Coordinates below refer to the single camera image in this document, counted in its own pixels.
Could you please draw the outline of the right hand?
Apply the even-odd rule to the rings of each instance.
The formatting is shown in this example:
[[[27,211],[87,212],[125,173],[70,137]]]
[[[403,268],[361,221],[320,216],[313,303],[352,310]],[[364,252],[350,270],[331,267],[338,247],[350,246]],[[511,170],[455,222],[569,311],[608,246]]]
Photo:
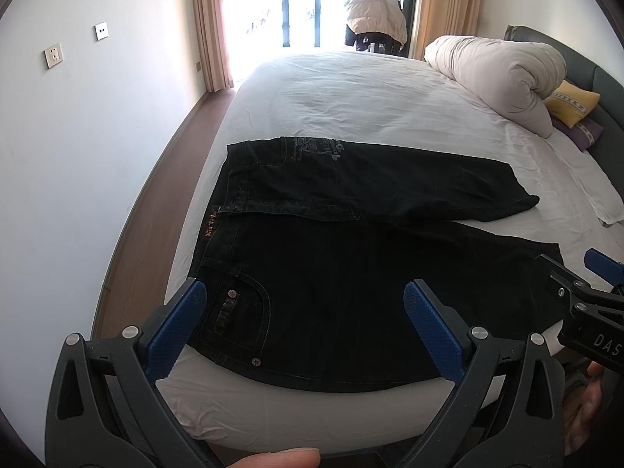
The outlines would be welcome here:
[[[565,455],[578,451],[588,440],[590,423],[602,402],[603,365],[592,361],[587,373],[590,382],[576,402],[572,401],[572,413],[566,425]]]

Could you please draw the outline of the left hand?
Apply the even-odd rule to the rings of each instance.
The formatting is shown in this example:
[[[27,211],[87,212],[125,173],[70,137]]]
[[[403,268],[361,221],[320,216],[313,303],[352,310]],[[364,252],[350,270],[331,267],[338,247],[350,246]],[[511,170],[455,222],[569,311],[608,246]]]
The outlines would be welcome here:
[[[295,448],[250,455],[229,468],[317,468],[320,463],[321,454],[316,448]]]

